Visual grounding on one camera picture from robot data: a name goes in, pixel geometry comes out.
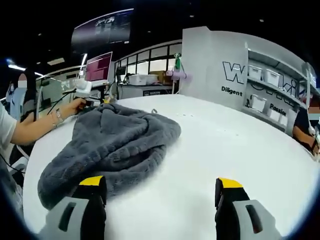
fluffy gray fabric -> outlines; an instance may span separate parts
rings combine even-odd
[[[72,140],[41,174],[38,195],[53,208],[83,179],[104,175],[107,198],[138,184],[162,162],[178,139],[175,121],[117,104],[102,104],[80,115]]]

desk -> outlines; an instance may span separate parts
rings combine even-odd
[[[119,104],[177,121],[179,140],[158,171],[144,183],[109,201],[106,236],[111,240],[214,240],[217,177],[237,180],[251,199],[289,234],[313,204],[319,164],[291,137],[240,111],[183,95],[145,96]],[[38,140],[26,169],[23,211],[38,233],[47,210],[37,185],[47,164],[71,140],[75,119]]]
[[[168,85],[126,85],[117,86],[119,99],[129,99],[154,95],[165,95],[172,93],[172,86]]]

monitor screen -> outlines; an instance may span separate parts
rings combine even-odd
[[[71,38],[73,49],[83,54],[107,44],[129,43],[133,10],[108,13],[77,26]]]
[[[112,51],[88,59],[86,62],[85,80],[108,80]]]

glass wall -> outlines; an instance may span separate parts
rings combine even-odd
[[[141,52],[116,61],[114,63],[114,73],[116,73],[118,66],[126,67],[125,74],[121,75],[121,79],[123,81],[126,74],[147,75],[153,71],[172,70],[175,64],[175,54],[181,52],[181,42],[142,50]]]

bracelet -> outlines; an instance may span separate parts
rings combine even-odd
[[[56,113],[56,117],[58,118],[58,124],[62,124],[64,122],[64,119],[61,116],[61,112],[60,112],[60,108],[58,108],[57,110],[55,110]]]
[[[55,123],[54,116],[52,115],[52,112],[50,113],[50,115],[51,115],[51,118],[52,118],[53,128],[56,128],[56,127],[57,127],[57,124]]]

